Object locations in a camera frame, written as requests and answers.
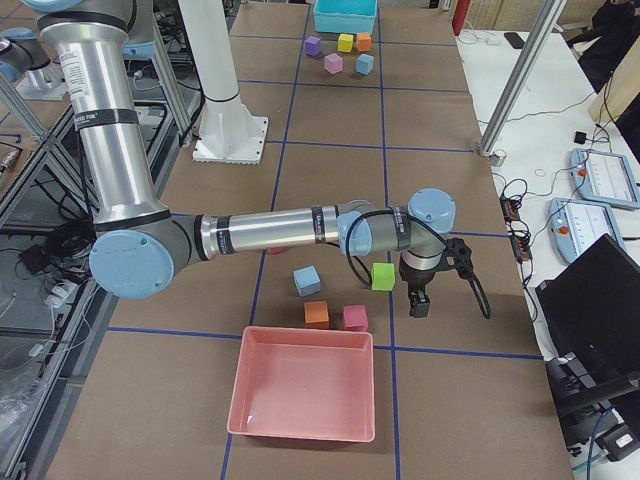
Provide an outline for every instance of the power adapter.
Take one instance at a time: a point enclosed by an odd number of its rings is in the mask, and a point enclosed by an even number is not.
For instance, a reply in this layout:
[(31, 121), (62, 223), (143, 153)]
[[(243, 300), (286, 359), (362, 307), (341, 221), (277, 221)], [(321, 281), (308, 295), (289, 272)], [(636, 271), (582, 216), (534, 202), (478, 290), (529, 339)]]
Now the power adapter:
[(20, 252), (18, 258), (32, 275), (49, 266), (49, 258), (40, 245), (32, 245)]

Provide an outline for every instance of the electronic device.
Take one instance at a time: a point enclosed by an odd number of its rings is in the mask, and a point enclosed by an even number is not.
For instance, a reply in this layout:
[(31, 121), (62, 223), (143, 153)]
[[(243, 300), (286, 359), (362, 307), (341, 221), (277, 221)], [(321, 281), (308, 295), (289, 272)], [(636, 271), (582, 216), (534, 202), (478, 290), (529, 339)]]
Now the electronic device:
[[(612, 237), (600, 237), (555, 280), (543, 282), (536, 294), (558, 353), (568, 356), (573, 352), (584, 366), (581, 378), (588, 374), (593, 379), (593, 385), (577, 395), (637, 375), (640, 267)], [(609, 388), (605, 398), (639, 438), (640, 391), (637, 385), (635, 388), (620, 396), (615, 388)], [(627, 450), (630, 447), (629, 442), (618, 443)]]
[(549, 205), (549, 219), (558, 251), (568, 263), (604, 234), (611, 235), (624, 248), (613, 210), (606, 203), (554, 198)]
[(509, 45), (516, 50), (522, 50), (522, 47), (524, 47), (524, 40), (517, 32), (505, 32), (504, 38), (506, 38)]
[(624, 155), (576, 148), (569, 164), (583, 198), (631, 210), (640, 208), (640, 191)]

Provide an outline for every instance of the robotic arm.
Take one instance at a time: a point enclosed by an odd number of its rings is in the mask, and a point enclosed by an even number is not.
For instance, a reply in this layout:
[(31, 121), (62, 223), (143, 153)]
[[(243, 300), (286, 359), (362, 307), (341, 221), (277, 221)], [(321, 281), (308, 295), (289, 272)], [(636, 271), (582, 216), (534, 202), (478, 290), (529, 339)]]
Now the robotic arm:
[(44, 92), (62, 83), (62, 73), (51, 63), (35, 34), (24, 27), (0, 32), (0, 75), (17, 81), (26, 73), (34, 89)]
[(461, 240), (443, 238), (453, 226), (455, 203), (440, 190), (421, 190), (406, 207), (386, 210), (355, 201), (252, 215), (172, 215), (154, 193), (121, 53), (132, 32), (146, 31), (139, 22), (151, 18), (151, 2), (23, 2), (37, 12), (42, 38), (55, 46), (65, 73), (100, 201), (90, 265), (106, 290), (144, 298), (166, 288), (183, 268), (216, 255), (336, 241), (347, 258), (402, 251), (400, 273), (414, 316), (426, 316), (425, 286), (438, 271), (455, 268), (479, 287), (471, 251)]

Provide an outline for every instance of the yellow cube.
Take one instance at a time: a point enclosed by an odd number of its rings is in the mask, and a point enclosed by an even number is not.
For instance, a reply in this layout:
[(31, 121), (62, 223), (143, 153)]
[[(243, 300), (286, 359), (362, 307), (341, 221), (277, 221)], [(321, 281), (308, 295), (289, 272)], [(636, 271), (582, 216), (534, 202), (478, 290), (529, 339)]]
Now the yellow cube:
[(349, 53), (353, 48), (353, 35), (341, 33), (338, 37), (338, 51)]

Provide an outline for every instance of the label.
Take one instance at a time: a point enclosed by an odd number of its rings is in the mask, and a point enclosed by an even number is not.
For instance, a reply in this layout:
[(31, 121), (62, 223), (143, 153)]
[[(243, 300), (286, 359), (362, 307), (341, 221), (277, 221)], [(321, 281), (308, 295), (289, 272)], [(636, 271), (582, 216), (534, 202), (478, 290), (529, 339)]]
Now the label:
[(69, 89), (71, 100), (88, 95), (87, 81), (84, 78), (84, 69), (78, 53), (63, 53), (60, 55), (60, 65), (64, 72), (64, 80)]

